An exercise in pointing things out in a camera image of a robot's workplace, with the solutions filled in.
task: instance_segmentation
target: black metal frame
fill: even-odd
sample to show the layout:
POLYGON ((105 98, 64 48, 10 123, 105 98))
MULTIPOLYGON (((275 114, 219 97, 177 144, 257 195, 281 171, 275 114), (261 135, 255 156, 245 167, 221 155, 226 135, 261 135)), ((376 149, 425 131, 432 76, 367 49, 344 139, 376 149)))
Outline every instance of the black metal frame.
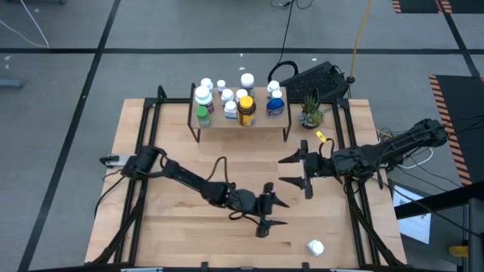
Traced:
MULTIPOLYGON (((190 129, 191 134, 194 136, 195 141, 197 143, 200 143, 200 132, 201 128, 197 128, 197 133, 195 134, 194 128, 191 126, 191 112, 194 106, 194 92, 195 92, 196 85, 195 83, 191 83, 191 90, 190 90, 190 100, 188 101, 188 121, 187 125, 190 129)), ((290 101, 289 94, 287 94, 287 101, 290 101)), ((284 139, 284 143, 287 142, 287 138, 289 137, 289 132, 290 132, 290 127, 293 124, 291 120, 291 115, 290 115, 290 107, 287 107, 287 117, 289 119, 289 125, 287 128, 282 128, 282 138, 284 139)))
MULTIPOLYGON (((153 121, 151 124, 151 132, 150 132, 150 140, 149 144, 154 144, 154 140, 156 138, 156 131, 157 131, 157 123, 160 115, 160 108, 161 104, 186 104, 190 103, 193 100, 193 97, 191 98, 167 98, 166 94, 161 86, 158 87, 158 97, 157 98, 145 98, 144 102, 144 108, 143 108, 143 113, 141 115, 141 123, 140 123, 140 128, 138 132, 138 139, 137 139, 137 148, 136 151, 139 151, 140 146, 142 146, 142 140, 144 138, 144 131, 146 129, 146 123, 147 123, 147 116, 150 108, 155 105, 154 107, 154 117, 153 121)), ((299 101, 290 101, 290 104, 293 103, 298 103, 299 101)), ((337 140, 339 143, 339 148, 345 148, 345 141, 344 141, 344 136, 343 136, 343 127, 341 125, 341 119, 340 119, 340 108, 343 109, 344 116, 346 119, 346 125, 348 128, 348 133, 349 133, 349 141, 351 146, 356 145, 356 137, 355 137, 355 131, 353 128, 353 123, 352 123, 352 117, 351 117, 351 112, 349 108, 349 102, 347 99, 335 99, 335 100, 323 100, 321 102, 322 104, 330 104, 333 109, 333 114, 334 114, 334 121, 335 121, 335 127, 337 131, 337 140)), ((195 133, 193 129, 191 129, 192 134, 195 137, 195 133)), ((130 186, 128 189, 128 192, 126 194, 126 201, 125 201, 125 208, 123 210, 123 222, 126 222, 128 220, 131 205, 132 205, 132 200, 134 198, 135 194, 135 183, 136 181, 132 182, 133 185, 131 185, 130 181, 130 186)), ((348 203, 350 204, 351 201, 355 201, 355 195, 352 193, 352 187, 351 184, 348 182, 347 186, 349 186, 348 189, 348 203)), ((368 196, 366 194, 366 189, 364 184, 358 184, 359 186, 359 194, 361 197, 361 207, 363 210, 363 214, 365 217, 365 220, 368 224, 372 225, 371 221, 371 213, 370 213, 370 208, 368 204, 368 196)), ((135 267, 135 260, 136 260, 136 254, 137 254, 137 249, 138 249, 138 242, 139 242, 139 236, 141 232, 141 221, 143 218, 143 211, 144 211, 144 201, 146 197, 146 192, 147 192, 147 180, 141 181, 141 189, 138 194, 138 201, 137 204, 140 204, 140 206, 137 205, 138 211, 138 216, 135 219, 135 227, 133 230, 132 234, 132 243, 130 245, 130 252, 129 252, 129 260, 128 262, 121 262, 121 255, 123 253, 123 244, 124 240, 119 244, 119 247, 116 251, 115 258, 113 260, 113 263, 111 264, 90 264, 84 267, 64 267, 64 268, 58 268, 58 270, 62 271, 106 271, 106 270, 112 270, 112 271, 119 271, 120 268, 134 268, 135 267)), ((403 206, 400 206, 401 211, 405 211, 406 209, 410 209, 408 213, 409 216, 413 215, 415 212, 422 212, 421 210, 418 210, 415 206, 408 207, 410 204, 406 204, 403 206)), ((353 229, 353 235, 355 238, 355 251, 356 255, 358 258, 358 266, 359 268, 351 268, 350 270, 370 270, 374 272, 441 272, 437 270, 421 270, 417 268, 412 268, 412 267, 395 267, 395 266, 381 266, 380 265, 380 259, 377 251, 377 247, 374 245, 373 241, 369 240, 370 248, 371 248, 371 257, 373 264, 367 264, 365 261, 365 252, 363 249, 362 245, 362 239, 361 239, 361 231, 360 231, 360 224, 358 223, 357 218, 350 213, 351 215, 351 221, 352 221, 352 229, 353 229)), ((207 272, 207 271, 244 271, 244 270, 252 270, 252 271, 286 271, 286 272, 296 272, 296 271, 302 271, 302 272, 314 272, 314 271, 320 271, 320 272, 329 272, 329 271, 338 271, 335 269, 314 269, 309 267, 309 263, 302 263, 302 268, 245 268, 245 267, 239 267, 239 268, 226 268, 226 267, 217 267, 217 268, 209 268, 209 264, 206 262, 203 262, 200 264, 200 267, 160 267, 162 271, 174 271, 174 272, 182 272, 182 271, 200 271, 200 272, 207 272)))

